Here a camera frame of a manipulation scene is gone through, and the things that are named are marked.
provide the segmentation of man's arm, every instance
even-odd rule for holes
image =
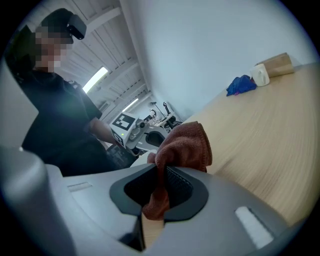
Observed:
[[[96,117],[90,121],[89,131],[100,141],[117,144],[115,138],[112,136],[110,126]]]

